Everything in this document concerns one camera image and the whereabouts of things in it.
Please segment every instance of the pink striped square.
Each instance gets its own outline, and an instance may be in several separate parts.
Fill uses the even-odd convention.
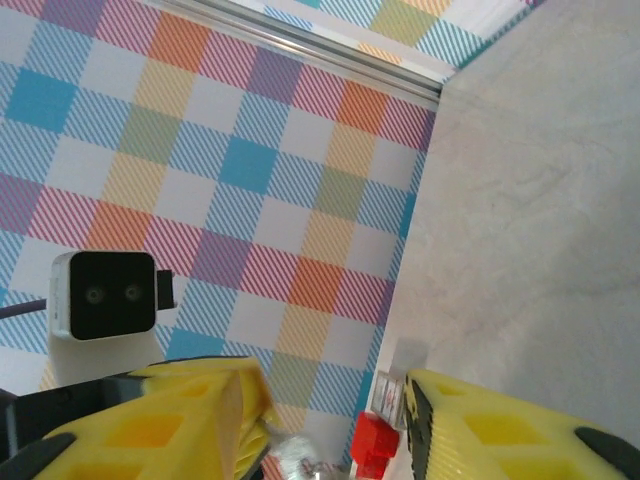
[[[376,324],[386,282],[360,272],[346,270],[342,276],[334,313]]]
[[[345,79],[304,65],[293,96],[293,106],[335,120],[342,102]]]
[[[211,32],[200,61],[200,74],[245,90],[257,47],[219,32]]]
[[[146,55],[160,11],[136,0],[107,0],[96,38]]]
[[[252,245],[240,289],[254,295],[287,301],[297,264],[296,255]]]
[[[39,17],[44,8],[45,0],[3,0],[0,5],[32,17]]]
[[[27,235],[58,245],[83,248],[97,205],[93,198],[44,187]]]
[[[200,228],[154,216],[147,230],[144,249],[153,255],[159,269],[189,276],[201,236]]]
[[[391,97],[380,127],[380,136],[420,149],[429,115],[426,108]]]

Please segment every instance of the red block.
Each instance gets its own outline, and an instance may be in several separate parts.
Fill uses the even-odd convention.
[[[351,456],[358,465],[368,457],[393,458],[398,449],[400,434],[375,413],[361,412],[351,443]]]
[[[363,463],[358,463],[356,478],[381,480],[384,476],[384,471],[387,469],[388,463],[388,458],[368,455]]]

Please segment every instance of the black cable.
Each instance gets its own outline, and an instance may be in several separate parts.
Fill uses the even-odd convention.
[[[46,300],[33,300],[32,302],[19,303],[0,308],[0,319],[15,317],[25,313],[39,312],[47,308]]]

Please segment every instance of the green square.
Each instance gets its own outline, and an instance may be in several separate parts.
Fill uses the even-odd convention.
[[[314,208],[323,213],[356,221],[366,179],[335,168],[322,173]]]
[[[269,387],[276,402],[308,408],[316,380],[318,362],[287,353],[274,352]]]
[[[369,29],[413,47],[437,20],[402,0],[384,0]]]
[[[162,113],[132,105],[119,151],[168,165],[180,120]]]

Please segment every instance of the checkered pattern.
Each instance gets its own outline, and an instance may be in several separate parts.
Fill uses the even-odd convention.
[[[46,297],[61,253],[148,251],[177,273],[167,358],[256,356],[285,421],[347,458],[434,113],[135,0],[9,3],[0,302]],[[33,388],[44,315],[0,323]]]
[[[233,1],[246,4],[242,0]],[[495,43],[496,34],[513,27],[543,1],[287,0],[278,2],[283,10],[263,6],[262,2],[252,2],[251,6],[303,30],[355,46],[369,55],[422,74],[428,73],[434,80],[442,81]],[[296,3],[319,10],[321,15],[304,10]],[[288,8],[296,15],[285,11]],[[340,31],[332,31],[335,22],[325,22],[322,14],[342,20],[344,24]],[[370,43],[361,43],[357,40],[358,28],[366,28],[377,35],[368,36]],[[430,67],[432,70],[425,72],[419,65],[405,61],[403,48],[394,47],[389,40],[439,60],[441,67],[438,69],[434,64]]]

